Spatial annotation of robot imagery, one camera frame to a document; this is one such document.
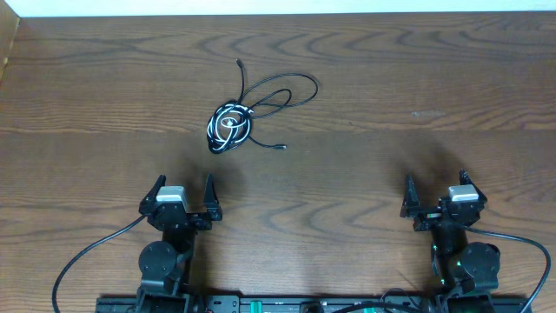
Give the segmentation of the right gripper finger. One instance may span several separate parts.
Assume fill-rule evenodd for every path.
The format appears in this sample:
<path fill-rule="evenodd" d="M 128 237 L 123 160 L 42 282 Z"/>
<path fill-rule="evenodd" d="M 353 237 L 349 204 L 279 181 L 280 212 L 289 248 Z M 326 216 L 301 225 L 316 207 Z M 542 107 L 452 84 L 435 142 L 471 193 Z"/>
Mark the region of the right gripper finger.
<path fill-rule="evenodd" d="M 465 169 L 461 169 L 459 171 L 459 182 L 460 185 L 471 185 L 473 186 L 474 190 L 478 194 L 478 198 L 480 201 L 486 201 L 487 196 L 476 186 L 476 184 L 472 181 L 468 173 Z"/>
<path fill-rule="evenodd" d="M 407 210 L 420 207 L 420 199 L 411 175 L 407 175 L 405 179 L 405 191 L 402 207 Z"/>

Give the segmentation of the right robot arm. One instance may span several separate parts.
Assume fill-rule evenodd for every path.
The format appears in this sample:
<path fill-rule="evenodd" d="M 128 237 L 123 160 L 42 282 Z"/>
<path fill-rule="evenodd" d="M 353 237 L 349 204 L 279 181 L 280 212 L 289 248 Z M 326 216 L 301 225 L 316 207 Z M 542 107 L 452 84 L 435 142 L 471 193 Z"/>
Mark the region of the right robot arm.
<path fill-rule="evenodd" d="M 432 236 L 431 263 L 442 288 L 421 303 L 425 312 L 493 312 L 489 292 L 499 287 L 500 250 L 493 244 L 467 240 L 466 228 L 480 220 L 487 197 L 469 178 L 434 206 L 420 203 L 414 180 L 407 176 L 400 215 L 414 220 L 414 231 Z"/>

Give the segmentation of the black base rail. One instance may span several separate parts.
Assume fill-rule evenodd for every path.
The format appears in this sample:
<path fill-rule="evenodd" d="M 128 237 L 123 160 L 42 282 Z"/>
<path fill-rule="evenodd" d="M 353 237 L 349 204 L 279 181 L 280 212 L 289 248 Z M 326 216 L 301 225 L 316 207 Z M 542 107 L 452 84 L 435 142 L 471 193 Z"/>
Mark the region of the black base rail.
<path fill-rule="evenodd" d="M 205 296 L 201 301 L 145 297 L 99 297 L 95 313 L 208 312 L 208 313 L 302 313 L 336 312 L 355 306 L 359 312 L 437 312 L 430 300 L 393 294 L 384 298 L 302 298 Z"/>

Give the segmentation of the cardboard box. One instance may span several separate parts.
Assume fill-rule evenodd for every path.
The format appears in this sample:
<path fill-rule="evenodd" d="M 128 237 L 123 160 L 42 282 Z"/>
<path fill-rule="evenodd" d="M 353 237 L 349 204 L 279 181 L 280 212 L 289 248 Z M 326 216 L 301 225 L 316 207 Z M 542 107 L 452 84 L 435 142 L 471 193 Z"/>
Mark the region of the cardboard box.
<path fill-rule="evenodd" d="M 0 3 L 0 77 L 9 61 L 10 52 L 19 27 L 20 16 L 4 1 Z"/>

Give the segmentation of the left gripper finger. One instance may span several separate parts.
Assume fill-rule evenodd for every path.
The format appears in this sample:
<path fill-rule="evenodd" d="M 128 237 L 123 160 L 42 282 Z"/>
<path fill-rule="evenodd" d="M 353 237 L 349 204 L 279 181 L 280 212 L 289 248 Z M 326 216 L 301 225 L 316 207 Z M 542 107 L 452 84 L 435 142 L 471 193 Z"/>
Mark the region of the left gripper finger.
<path fill-rule="evenodd" d="M 220 212 L 220 202 L 215 192 L 214 176 L 212 174 L 208 174 L 207 176 L 203 204 L 210 213 Z"/>
<path fill-rule="evenodd" d="M 160 175 L 151 190 L 146 194 L 143 200 L 140 202 L 139 211 L 140 212 L 153 212 L 157 207 L 157 200 L 156 196 L 161 189 L 165 185 L 166 177 L 164 175 Z"/>

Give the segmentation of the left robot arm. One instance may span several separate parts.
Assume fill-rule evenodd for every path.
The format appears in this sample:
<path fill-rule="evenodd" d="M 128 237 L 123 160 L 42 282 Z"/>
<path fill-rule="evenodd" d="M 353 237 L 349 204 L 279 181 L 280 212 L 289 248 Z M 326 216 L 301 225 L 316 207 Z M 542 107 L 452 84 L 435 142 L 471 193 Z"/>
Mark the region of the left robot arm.
<path fill-rule="evenodd" d="M 162 239 L 145 246 L 139 256 L 142 278 L 135 313 L 206 310 L 206 301 L 189 286 L 189 280 L 196 235 L 222 220 L 212 175 L 207 176 L 203 205 L 203 212 L 189 212 L 185 188 L 168 186 L 164 175 L 140 202 L 139 213 L 162 232 Z"/>

